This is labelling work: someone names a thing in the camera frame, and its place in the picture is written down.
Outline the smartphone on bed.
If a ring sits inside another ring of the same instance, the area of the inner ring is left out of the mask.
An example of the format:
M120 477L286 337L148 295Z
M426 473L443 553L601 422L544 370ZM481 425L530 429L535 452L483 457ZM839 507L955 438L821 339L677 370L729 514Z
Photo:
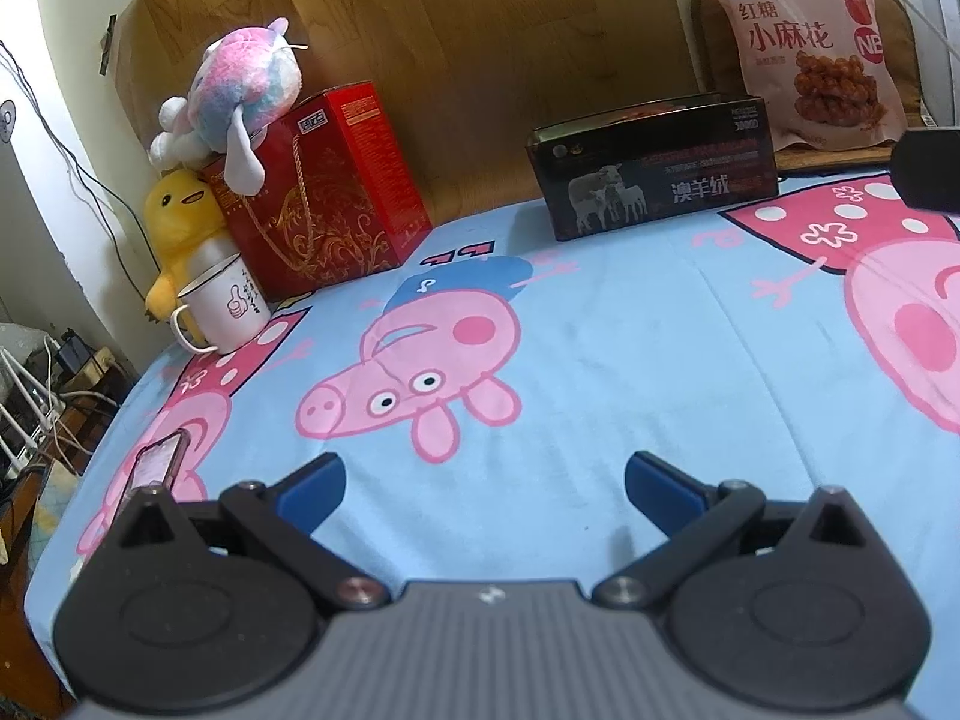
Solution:
M116 520L127 502L140 489L161 486L171 491L189 444L189 433L179 427L166 437L142 447L133 457L127 472L121 474L121 483L109 504L107 523Z

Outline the pink twisted-snack bag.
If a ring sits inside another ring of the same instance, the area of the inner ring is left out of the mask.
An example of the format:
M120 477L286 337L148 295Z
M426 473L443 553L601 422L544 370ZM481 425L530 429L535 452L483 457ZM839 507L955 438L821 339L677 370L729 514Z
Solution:
M839 148L907 130L885 64L874 0L719 0L731 21L748 94L766 104L773 146L820 138Z

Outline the white enamel mug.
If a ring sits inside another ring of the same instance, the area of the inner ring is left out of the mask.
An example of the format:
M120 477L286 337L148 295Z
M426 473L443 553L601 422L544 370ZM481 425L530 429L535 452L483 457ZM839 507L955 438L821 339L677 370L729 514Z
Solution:
M187 283L169 316L172 335L192 355L229 355L267 327L270 307L241 255Z

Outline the Peppa Pig blue bedsheet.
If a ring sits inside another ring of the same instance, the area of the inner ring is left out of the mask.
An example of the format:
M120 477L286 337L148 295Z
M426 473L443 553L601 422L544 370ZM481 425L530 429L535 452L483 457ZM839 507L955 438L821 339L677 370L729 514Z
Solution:
M638 450L773 497L839 484L931 615L913 702L957 713L958 224L885 176L564 244L543 203L503 208L280 305L234 353L167 351L39 559L41 647L139 453L174 433L182 500L340 455L317 536L389 585L594 585L658 543L623 489Z

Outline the white drying rack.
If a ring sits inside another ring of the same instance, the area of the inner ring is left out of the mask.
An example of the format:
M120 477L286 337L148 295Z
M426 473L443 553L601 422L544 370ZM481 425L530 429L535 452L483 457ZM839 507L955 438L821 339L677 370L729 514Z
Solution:
M64 423L65 400L55 387L57 343L49 333L2 323L2 481L32 465L53 463L80 476L70 450L87 454Z

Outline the red gift box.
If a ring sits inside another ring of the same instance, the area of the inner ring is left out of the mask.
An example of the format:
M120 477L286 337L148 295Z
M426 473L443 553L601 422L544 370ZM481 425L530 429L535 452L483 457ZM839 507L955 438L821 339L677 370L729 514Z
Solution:
M265 182L233 192L202 169L245 265L272 302L404 265L433 225L373 83L314 94L268 127Z

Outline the black sheep-print storage box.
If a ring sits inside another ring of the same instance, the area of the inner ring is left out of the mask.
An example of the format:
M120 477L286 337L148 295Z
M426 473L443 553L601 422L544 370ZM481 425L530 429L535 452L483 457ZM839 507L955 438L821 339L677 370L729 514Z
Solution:
M536 128L526 151L560 241L778 193L758 96L695 94L608 110Z

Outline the yellow duck plush toy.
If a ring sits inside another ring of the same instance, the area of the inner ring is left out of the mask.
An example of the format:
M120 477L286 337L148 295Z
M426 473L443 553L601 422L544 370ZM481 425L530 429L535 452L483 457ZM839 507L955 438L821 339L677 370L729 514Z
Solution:
M190 169L169 172L151 189L143 224L160 269L145 310L166 322L178 307L179 291L221 257L228 229L212 187Z

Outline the pink blue plush toy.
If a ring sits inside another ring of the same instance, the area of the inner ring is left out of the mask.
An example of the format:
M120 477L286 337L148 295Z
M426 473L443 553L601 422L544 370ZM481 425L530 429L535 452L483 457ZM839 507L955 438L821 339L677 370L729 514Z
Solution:
M224 158L224 182L243 197L265 184L256 148L267 128L296 103L302 73L286 39L288 21L235 29L210 44L184 96L172 96L158 112L161 132L148 148L156 171L200 167L215 154Z

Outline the wooden headboard panel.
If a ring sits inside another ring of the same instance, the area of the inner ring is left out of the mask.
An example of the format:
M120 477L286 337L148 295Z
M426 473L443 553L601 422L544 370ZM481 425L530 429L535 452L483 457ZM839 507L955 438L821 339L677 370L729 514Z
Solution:
M535 197L533 128L697 89L677 0L132 0L110 73L137 137L215 39L277 18L308 93L373 83L435 223Z

